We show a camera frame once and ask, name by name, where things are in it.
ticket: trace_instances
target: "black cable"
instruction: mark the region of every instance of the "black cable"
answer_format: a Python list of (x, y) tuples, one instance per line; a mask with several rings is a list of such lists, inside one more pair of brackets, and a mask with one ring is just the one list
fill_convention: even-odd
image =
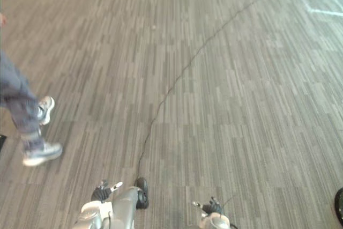
[(233, 228), (235, 228), (235, 229), (238, 229), (237, 226), (235, 226), (234, 224), (231, 224), (231, 223), (230, 223), (230, 227), (233, 227)]
[(108, 212), (108, 220), (109, 220), (109, 229), (111, 229), (111, 216), (109, 215), (109, 212)]
[(145, 140), (144, 140), (144, 143), (143, 143), (143, 150), (142, 150), (142, 153), (139, 157), (139, 160), (138, 160), (138, 164), (137, 164), (137, 178), (139, 177), (139, 172), (140, 172), (140, 163), (141, 163), (141, 160), (143, 158), (143, 155), (145, 153), (145, 150), (146, 150), (146, 143), (151, 135), (151, 130), (152, 130), (152, 125), (153, 123), (155, 122), (155, 120), (157, 119), (158, 117), (158, 114), (159, 114), (159, 111), (160, 111), (160, 108), (162, 106), (162, 104), (164, 102), (166, 102), (167, 100), (167, 97), (169, 96), (170, 92), (175, 88), (175, 85), (176, 83), (178, 82), (178, 80), (180, 80), (180, 78), (183, 76), (185, 70), (187, 70), (188, 67), (190, 67), (190, 65), (192, 64), (192, 62), (194, 61), (194, 59), (198, 56), (198, 54), (200, 53), (200, 51), (207, 45), (207, 43), (209, 41), (211, 41), (212, 39), (215, 38), (215, 36), (221, 32), (229, 23), (231, 23), (236, 17), (238, 14), (242, 13), (243, 11), (245, 11), (247, 8), (249, 8), (250, 6), (252, 6), (253, 4), (255, 4), (257, 1), (259, 0), (253, 0), (252, 2), (250, 2), (249, 4), (247, 4), (246, 6), (244, 6), (242, 9), (238, 10), (229, 20), (227, 20), (218, 30), (216, 30), (216, 32), (214, 34), (212, 34), (210, 37), (208, 37), (205, 42), (202, 44), (202, 46), (198, 49), (198, 51), (195, 53), (195, 55), (193, 55), (193, 57), (191, 58), (191, 60), (189, 61), (189, 63), (182, 69), (181, 73), (179, 76), (177, 76), (177, 78), (175, 79), (175, 81), (173, 82), (172, 86), (169, 88), (167, 94), (165, 95), (165, 97), (163, 98), (163, 100), (159, 103), (159, 106), (157, 108), (157, 112), (156, 112), (156, 115), (155, 117), (153, 118), (153, 120), (151, 121), (150, 123), (150, 126), (149, 126), (149, 131), (148, 131), (148, 135), (146, 136)]

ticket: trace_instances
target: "shoe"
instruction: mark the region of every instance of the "shoe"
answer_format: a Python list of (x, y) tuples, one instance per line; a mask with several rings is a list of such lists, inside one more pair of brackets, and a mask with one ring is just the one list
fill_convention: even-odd
[(46, 161), (58, 158), (62, 154), (62, 146), (60, 144), (44, 143), (42, 149), (29, 150), (24, 152), (24, 166), (38, 166)]
[(50, 112), (55, 107), (55, 101), (52, 97), (44, 97), (39, 102), (38, 121), (40, 125), (46, 125), (50, 122)]

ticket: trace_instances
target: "black object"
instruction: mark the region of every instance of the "black object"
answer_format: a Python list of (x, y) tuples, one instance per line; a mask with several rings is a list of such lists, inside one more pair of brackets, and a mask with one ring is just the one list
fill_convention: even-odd
[(110, 188), (101, 188), (96, 187), (96, 189), (93, 191), (91, 200), (92, 201), (101, 201), (102, 203), (108, 199), (109, 195), (111, 195), (112, 191)]
[(5, 143), (5, 140), (7, 139), (7, 137), (5, 135), (0, 134), (0, 151), (2, 149), (2, 146)]
[(334, 210), (337, 218), (343, 226), (343, 188), (339, 189), (334, 198)]
[(221, 214), (221, 207), (219, 202), (214, 197), (211, 197), (210, 203), (203, 205), (203, 211), (208, 215), (214, 212)]
[(138, 191), (136, 209), (147, 209), (149, 206), (147, 181), (145, 178), (140, 177), (135, 181), (135, 186), (141, 189), (141, 191)]

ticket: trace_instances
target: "person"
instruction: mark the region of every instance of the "person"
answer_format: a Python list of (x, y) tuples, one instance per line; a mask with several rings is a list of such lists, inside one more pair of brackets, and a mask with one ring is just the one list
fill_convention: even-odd
[[(0, 13), (0, 28), (6, 17)], [(50, 122), (55, 106), (52, 97), (38, 101), (28, 81), (15, 65), (0, 51), (0, 106), (7, 108), (23, 143), (23, 164), (37, 166), (62, 154), (60, 144), (47, 143), (41, 136), (40, 125)]]

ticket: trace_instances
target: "jeans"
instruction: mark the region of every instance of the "jeans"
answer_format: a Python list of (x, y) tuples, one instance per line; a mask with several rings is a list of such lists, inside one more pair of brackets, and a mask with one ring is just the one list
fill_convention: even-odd
[(38, 100), (29, 88), (27, 79), (0, 52), (0, 106), (7, 108), (21, 135), (25, 150), (41, 148), (44, 141), (38, 121)]

